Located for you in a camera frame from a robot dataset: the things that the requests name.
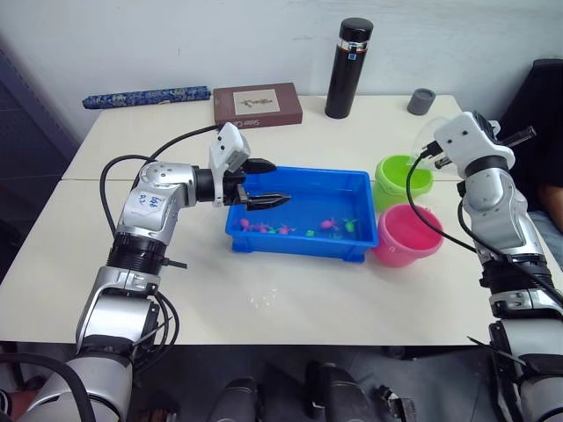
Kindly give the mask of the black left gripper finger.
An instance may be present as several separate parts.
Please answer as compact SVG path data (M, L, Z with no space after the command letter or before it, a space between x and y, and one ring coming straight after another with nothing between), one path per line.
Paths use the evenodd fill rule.
M243 172L246 174L263 174L276 170L276 165L263 158L248 158L243 162Z
M265 210L288 202L291 199L290 195L283 193L268 193L256 196L248 196L245 203L247 210Z

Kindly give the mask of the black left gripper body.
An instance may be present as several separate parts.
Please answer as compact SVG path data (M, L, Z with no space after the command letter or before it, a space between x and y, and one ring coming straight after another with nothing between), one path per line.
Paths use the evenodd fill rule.
M246 180L244 172L225 172L223 175L223 205L233 206L246 204L248 193L243 187Z

